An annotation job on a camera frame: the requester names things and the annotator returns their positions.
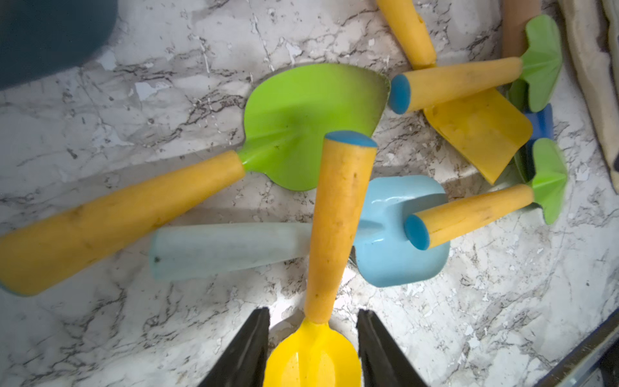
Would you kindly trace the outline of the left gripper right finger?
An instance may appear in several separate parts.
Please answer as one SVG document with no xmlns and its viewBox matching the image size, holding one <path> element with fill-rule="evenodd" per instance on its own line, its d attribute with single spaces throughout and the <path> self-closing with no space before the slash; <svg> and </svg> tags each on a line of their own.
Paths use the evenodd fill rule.
<svg viewBox="0 0 619 387">
<path fill-rule="evenodd" d="M 427 386 L 374 311 L 360 309 L 356 327 L 364 386 Z"/>
</svg>

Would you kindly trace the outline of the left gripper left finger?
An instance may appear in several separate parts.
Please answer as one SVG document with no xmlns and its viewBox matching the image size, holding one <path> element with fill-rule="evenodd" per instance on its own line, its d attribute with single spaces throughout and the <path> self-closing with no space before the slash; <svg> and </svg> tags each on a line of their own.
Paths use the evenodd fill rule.
<svg viewBox="0 0 619 387">
<path fill-rule="evenodd" d="M 198 386 L 262 386 L 268 359 L 269 323 L 269 308 L 254 309 Z"/>
</svg>

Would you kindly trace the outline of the yellow shovel orange handle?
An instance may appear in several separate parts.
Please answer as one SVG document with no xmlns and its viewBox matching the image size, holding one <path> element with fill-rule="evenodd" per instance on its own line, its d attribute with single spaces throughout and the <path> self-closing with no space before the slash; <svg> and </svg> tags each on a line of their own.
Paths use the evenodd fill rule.
<svg viewBox="0 0 619 387">
<path fill-rule="evenodd" d="M 309 249 L 304 319 L 274 349 L 266 386 L 359 386 L 354 345 L 329 321 L 356 238 L 377 144 L 358 132 L 326 134 Z"/>
</svg>

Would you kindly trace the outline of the light blue shovel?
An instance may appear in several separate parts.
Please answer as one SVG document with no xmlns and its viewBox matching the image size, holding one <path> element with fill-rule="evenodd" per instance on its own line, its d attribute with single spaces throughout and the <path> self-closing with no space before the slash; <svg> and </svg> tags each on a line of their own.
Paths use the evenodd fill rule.
<svg viewBox="0 0 619 387">
<path fill-rule="evenodd" d="M 377 177 L 365 197 L 351 258 L 375 287 L 422 282 L 440 273 L 450 245 L 419 250 L 405 232 L 408 215 L 447 203 L 444 188 L 422 175 Z M 309 223 L 229 223 L 163 227 L 148 261 L 154 278 L 174 282 L 308 256 Z"/>
</svg>

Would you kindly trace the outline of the yellow square scoop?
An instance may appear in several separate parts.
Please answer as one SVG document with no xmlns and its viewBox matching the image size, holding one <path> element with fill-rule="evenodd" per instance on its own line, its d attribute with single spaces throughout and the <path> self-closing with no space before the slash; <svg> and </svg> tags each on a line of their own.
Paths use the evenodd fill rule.
<svg viewBox="0 0 619 387">
<path fill-rule="evenodd" d="M 377 5 L 412 65 L 411 71 L 439 67 L 427 26 L 414 4 L 379 1 Z M 497 87 L 419 111 L 490 184 L 533 132 L 529 120 Z"/>
</svg>

